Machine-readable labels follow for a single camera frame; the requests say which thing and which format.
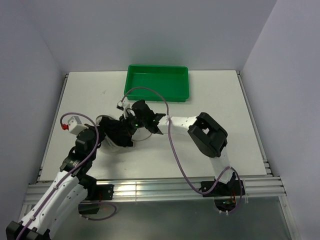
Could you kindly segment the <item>black bra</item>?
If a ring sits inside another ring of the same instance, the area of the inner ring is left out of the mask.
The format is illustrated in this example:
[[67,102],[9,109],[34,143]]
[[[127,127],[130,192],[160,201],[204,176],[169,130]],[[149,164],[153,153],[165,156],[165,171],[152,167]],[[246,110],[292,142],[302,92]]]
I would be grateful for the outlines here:
[[96,122],[102,127],[105,135],[119,147],[132,147],[132,133],[128,127],[120,120],[108,115],[99,115]]

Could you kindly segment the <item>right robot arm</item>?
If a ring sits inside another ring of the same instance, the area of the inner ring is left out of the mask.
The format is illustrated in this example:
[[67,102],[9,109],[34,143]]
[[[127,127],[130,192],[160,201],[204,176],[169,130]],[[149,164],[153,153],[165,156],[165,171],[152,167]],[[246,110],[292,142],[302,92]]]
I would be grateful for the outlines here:
[[[145,128],[155,135],[168,135],[178,168],[187,184],[195,192],[207,195],[217,190],[220,194],[227,195],[233,190],[237,173],[230,166],[225,150],[228,144],[228,133],[208,113],[202,112],[198,116],[176,117],[170,116],[168,108],[166,113],[155,113],[144,100],[139,100],[133,105],[121,100],[116,107],[123,111],[120,120],[130,131],[135,132],[138,128]],[[190,136],[199,151],[210,159],[213,169],[220,171],[212,186],[207,190],[204,190],[203,187],[197,189],[184,172],[174,147],[173,133]]]

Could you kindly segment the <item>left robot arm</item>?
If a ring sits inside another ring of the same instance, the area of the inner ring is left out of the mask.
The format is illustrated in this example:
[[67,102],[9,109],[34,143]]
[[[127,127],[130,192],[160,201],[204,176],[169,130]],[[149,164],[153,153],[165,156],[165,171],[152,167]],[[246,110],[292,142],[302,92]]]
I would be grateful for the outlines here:
[[76,135],[74,147],[37,204],[19,222],[12,221],[6,227],[8,240],[50,240],[74,208],[96,197],[97,179],[87,173],[106,135],[96,125],[68,125],[67,129]]

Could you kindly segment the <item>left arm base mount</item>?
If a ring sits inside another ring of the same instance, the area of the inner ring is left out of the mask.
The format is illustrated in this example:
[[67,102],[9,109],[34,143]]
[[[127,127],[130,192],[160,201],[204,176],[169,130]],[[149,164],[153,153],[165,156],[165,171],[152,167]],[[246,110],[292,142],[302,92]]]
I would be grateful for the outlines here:
[[100,204],[93,202],[110,201],[113,199],[113,184],[98,184],[89,189],[88,196],[83,200],[85,203],[78,205],[78,212],[81,215],[95,215],[102,208]]

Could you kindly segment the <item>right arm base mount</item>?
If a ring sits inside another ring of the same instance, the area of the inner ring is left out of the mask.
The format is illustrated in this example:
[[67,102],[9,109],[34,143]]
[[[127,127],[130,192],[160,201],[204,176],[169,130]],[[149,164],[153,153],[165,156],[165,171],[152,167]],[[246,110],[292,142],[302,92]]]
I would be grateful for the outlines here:
[[222,183],[218,181],[215,188],[203,195],[203,197],[213,197],[217,210],[227,215],[237,207],[237,203],[240,202],[240,199],[242,199],[245,194],[244,182],[238,180],[235,174],[233,174],[229,182]]

